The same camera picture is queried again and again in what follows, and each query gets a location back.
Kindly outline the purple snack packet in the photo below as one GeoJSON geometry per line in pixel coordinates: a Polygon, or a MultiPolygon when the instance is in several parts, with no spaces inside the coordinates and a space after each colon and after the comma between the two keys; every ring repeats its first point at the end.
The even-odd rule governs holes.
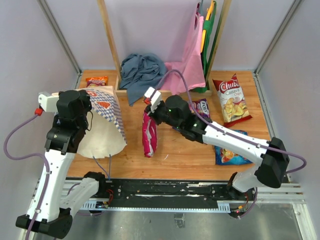
{"type": "Polygon", "coordinates": [[[195,113],[195,111],[196,111],[203,118],[209,118],[209,119],[211,118],[210,111],[209,111],[209,105],[208,105],[208,101],[206,98],[192,101],[191,104],[189,104],[189,109],[192,113],[195,113]]]}

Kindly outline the pink snack packet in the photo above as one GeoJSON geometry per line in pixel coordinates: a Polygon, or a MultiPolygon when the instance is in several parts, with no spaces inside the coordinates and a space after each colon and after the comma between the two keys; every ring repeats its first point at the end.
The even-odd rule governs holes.
{"type": "Polygon", "coordinates": [[[143,113],[142,119],[142,145],[144,156],[153,157],[158,146],[157,125],[146,112],[143,113]]]}

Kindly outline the blue checkered paper bag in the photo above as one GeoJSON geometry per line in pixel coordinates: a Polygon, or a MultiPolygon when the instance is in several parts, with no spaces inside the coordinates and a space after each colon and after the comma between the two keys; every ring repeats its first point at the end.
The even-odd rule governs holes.
{"type": "Polygon", "coordinates": [[[90,96],[91,111],[87,113],[88,129],[54,127],[47,134],[45,148],[65,155],[79,154],[90,159],[110,158],[127,145],[118,97],[112,86],[78,89],[90,96]]]}

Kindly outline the colourful orange candy bag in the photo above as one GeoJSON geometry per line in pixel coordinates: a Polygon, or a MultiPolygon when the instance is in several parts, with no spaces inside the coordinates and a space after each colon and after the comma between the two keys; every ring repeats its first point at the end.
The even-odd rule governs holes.
{"type": "Polygon", "coordinates": [[[108,76],[96,76],[96,77],[89,77],[85,79],[86,87],[104,87],[108,85],[108,76]]]}

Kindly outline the red Chubi cassava chips bag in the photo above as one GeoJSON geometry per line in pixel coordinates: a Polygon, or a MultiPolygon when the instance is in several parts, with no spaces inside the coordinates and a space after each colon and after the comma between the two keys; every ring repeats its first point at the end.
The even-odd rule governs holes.
{"type": "Polygon", "coordinates": [[[226,128],[252,118],[244,92],[235,73],[230,80],[212,80],[219,98],[223,122],[226,128]]]}

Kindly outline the blue gummy candy bag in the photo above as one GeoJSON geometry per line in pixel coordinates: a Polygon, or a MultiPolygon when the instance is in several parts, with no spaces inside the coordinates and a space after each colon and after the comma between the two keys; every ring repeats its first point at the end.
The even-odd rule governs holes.
{"type": "Polygon", "coordinates": [[[247,158],[228,149],[214,146],[215,164],[218,166],[241,166],[251,164],[247,158]]]}

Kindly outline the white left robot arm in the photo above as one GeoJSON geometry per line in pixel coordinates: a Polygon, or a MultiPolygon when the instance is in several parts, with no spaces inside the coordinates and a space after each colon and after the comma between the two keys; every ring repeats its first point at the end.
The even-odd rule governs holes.
{"type": "Polygon", "coordinates": [[[44,167],[35,198],[15,225],[26,230],[27,236],[35,232],[63,239],[84,203],[107,193],[107,179],[101,172],[89,171],[65,199],[61,198],[69,167],[89,127],[90,95],[85,90],[67,90],[51,96],[40,94],[38,102],[41,110],[56,115],[46,135],[44,167]]]}

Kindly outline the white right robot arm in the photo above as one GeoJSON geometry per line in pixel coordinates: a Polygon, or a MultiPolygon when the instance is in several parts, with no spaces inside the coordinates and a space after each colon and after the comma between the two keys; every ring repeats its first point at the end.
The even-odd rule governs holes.
{"type": "Polygon", "coordinates": [[[246,171],[232,174],[226,186],[230,199],[238,200],[255,187],[281,187],[290,162],[282,140],[252,138],[228,129],[192,113],[188,102],[178,95],[166,100],[153,97],[144,101],[147,104],[144,111],[157,125],[165,123],[190,141],[230,150],[254,164],[246,171]]]}

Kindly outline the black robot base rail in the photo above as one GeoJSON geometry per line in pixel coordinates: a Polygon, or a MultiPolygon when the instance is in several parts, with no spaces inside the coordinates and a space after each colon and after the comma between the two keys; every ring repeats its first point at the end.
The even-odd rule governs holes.
{"type": "Polygon", "coordinates": [[[113,179],[106,193],[81,207],[91,214],[107,211],[242,214],[255,199],[255,189],[236,193],[225,181],[113,179]]]}

